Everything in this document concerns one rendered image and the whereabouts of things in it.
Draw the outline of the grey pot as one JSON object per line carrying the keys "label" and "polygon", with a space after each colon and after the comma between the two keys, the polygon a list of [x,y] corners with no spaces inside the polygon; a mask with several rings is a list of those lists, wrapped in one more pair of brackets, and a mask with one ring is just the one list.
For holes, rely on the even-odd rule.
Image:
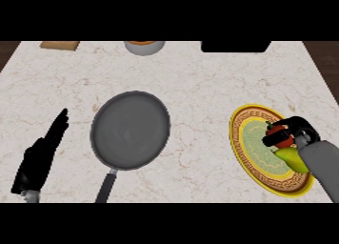
{"label": "grey pot", "polygon": [[126,41],[124,44],[126,44],[126,48],[130,51],[130,53],[133,53],[134,55],[148,56],[161,51],[167,42],[155,41],[155,42],[142,44],[140,42]]}

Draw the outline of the grey frying pan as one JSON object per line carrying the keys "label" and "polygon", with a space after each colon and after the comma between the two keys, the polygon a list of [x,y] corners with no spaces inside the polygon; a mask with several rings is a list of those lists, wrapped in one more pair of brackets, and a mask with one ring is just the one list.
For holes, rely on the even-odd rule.
{"label": "grey frying pan", "polygon": [[146,91],[127,91],[100,108],[90,131],[93,152],[109,173],[96,202],[106,203],[117,173],[146,166],[161,155],[170,140],[170,111]]}

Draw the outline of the brown wooden board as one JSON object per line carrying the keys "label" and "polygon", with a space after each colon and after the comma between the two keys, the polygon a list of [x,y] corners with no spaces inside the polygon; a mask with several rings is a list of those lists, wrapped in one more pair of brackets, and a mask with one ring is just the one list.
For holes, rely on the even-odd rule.
{"label": "brown wooden board", "polygon": [[42,48],[62,51],[74,51],[78,44],[78,41],[44,41],[42,43]]}

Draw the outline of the yellow patterned plate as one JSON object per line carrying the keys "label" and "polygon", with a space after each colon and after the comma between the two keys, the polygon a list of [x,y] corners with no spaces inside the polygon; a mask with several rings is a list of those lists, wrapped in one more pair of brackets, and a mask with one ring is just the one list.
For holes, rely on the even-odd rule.
{"label": "yellow patterned plate", "polygon": [[237,161],[257,183],[285,197],[304,196],[314,185],[310,173],[296,173],[274,155],[276,146],[263,143],[267,121],[277,122],[283,114],[260,104],[248,104],[236,109],[229,126],[232,149]]}

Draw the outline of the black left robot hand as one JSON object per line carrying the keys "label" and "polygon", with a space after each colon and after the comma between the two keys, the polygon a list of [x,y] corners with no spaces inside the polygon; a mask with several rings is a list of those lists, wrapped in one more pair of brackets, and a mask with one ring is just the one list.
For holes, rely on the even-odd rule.
{"label": "black left robot hand", "polygon": [[15,175],[12,193],[39,192],[46,184],[52,162],[61,145],[65,131],[70,128],[68,110],[56,116],[46,136],[40,137],[34,145],[25,150],[24,159]]}

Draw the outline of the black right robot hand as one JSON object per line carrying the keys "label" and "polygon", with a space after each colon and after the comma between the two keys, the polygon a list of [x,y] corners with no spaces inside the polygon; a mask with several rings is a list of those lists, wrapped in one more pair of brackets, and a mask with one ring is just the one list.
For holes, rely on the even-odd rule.
{"label": "black right robot hand", "polygon": [[288,148],[295,144],[301,135],[307,135],[313,144],[321,140],[320,134],[305,118],[292,116],[277,122],[265,122],[267,132],[263,143],[267,147]]}

